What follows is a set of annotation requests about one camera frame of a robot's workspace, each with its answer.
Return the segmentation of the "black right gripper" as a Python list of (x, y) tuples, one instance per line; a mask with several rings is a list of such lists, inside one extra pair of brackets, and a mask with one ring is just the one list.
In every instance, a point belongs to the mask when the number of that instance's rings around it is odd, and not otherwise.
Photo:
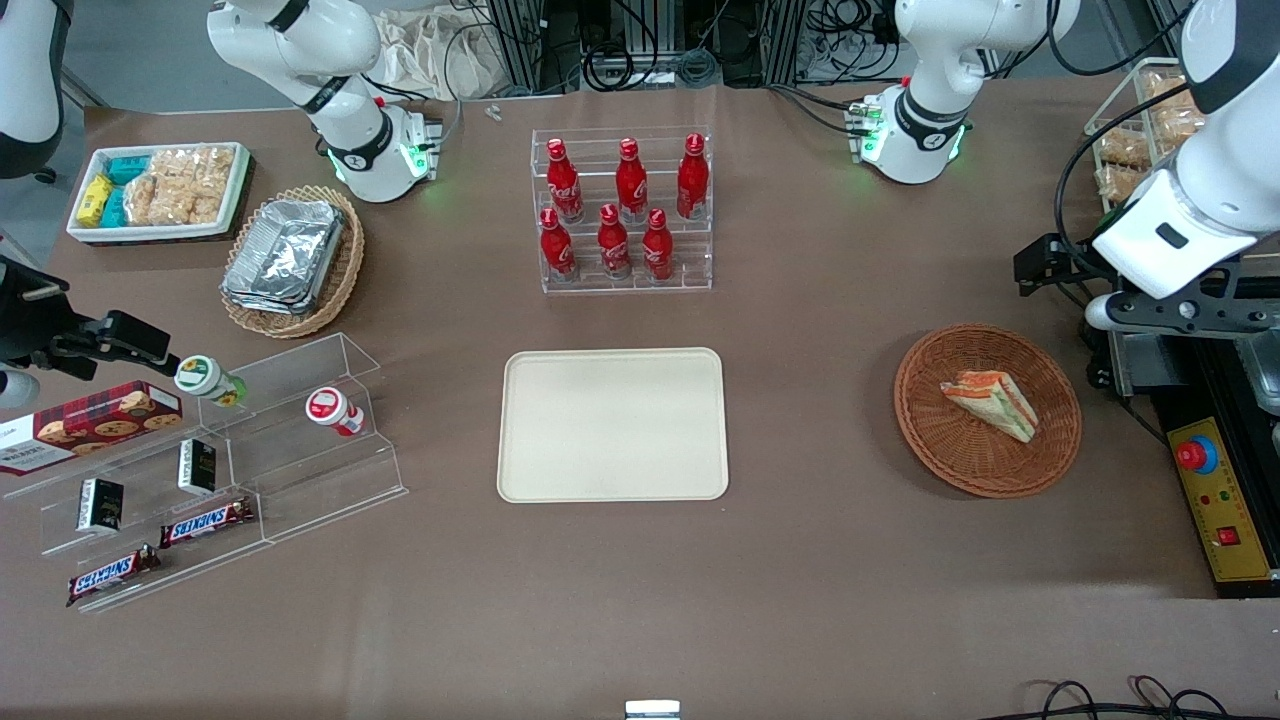
[[(3, 259), (1, 359), (8, 366), (60, 372), (93, 379), (100, 363), (131, 363), (174, 377), (180, 359), (170, 336), (124, 311), (109, 311), (97, 323), (100, 343), (86, 343), (92, 319), (77, 313), (65, 296), (69, 286), (10, 258)], [(166, 354), (150, 357), (143, 354)]]

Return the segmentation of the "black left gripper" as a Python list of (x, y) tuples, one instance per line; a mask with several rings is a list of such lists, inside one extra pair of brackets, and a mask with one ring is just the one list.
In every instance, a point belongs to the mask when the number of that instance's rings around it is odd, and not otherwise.
[(1062, 251), (1068, 260), (1065, 284), (1082, 299), (1100, 299), (1121, 288), (1115, 268), (1092, 243), (1062, 243), (1060, 234), (1042, 234), (1015, 254), (1015, 281), (1020, 297), (1029, 297), (1046, 286), (1060, 284)]

